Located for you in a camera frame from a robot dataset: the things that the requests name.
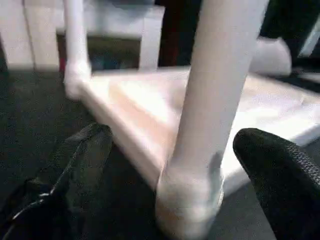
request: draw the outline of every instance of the white platform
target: white platform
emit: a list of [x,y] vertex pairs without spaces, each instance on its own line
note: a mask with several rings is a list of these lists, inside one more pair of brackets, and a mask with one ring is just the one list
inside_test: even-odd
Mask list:
[[[111,127],[152,188],[174,149],[188,75],[188,68],[115,71],[96,74],[83,84],[83,102],[100,123]],[[249,181],[232,150],[235,134],[249,127],[304,146],[320,137],[320,96],[271,79],[247,77],[222,161],[226,195]]]

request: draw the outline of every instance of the white plastic base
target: white plastic base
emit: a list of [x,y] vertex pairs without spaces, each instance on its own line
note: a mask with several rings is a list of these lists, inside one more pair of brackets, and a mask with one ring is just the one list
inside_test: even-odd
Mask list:
[[203,239],[209,232],[224,196],[220,174],[222,156],[212,159],[211,174],[194,176],[170,168],[159,178],[155,215],[158,226],[173,239]]
[[67,62],[64,73],[65,94],[71,100],[81,98],[81,84],[91,78],[89,61]]

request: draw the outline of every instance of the white pvc pipe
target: white pvc pipe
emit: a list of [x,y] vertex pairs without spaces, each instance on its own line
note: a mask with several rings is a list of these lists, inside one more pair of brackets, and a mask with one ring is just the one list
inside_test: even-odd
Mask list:
[[64,0],[66,54],[64,84],[69,98],[79,99],[79,86],[91,77],[88,59],[87,31],[84,21],[84,0]]
[[203,0],[176,146],[157,186],[160,227],[204,237],[222,201],[220,165],[268,0]]

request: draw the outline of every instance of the dark floor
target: dark floor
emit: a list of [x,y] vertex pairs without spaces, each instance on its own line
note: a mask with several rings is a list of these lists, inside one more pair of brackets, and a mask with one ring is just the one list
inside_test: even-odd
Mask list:
[[[15,72],[0,76],[0,204],[46,164],[54,146],[94,119],[66,99],[57,73]],[[307,151],[320,159],[320,140]],[[87,239],[166,239],[154,221],[155,194],[114,146],[103,171]],[[227,197],[211,240],[273,240],[251,185]]]

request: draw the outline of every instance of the white cylinder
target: white cylinder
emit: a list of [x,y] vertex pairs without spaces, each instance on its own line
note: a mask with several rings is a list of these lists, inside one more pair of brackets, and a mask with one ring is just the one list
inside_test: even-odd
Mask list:
[[84,22],[84,1],[64,0],[66,55],[64,84],[69,98],[79,99],[80,85],[91,77],[87,31]]
[[268,0],[203,0],[184,107],[157,186],[159,226],[206,236],[222,202],[220,165]]

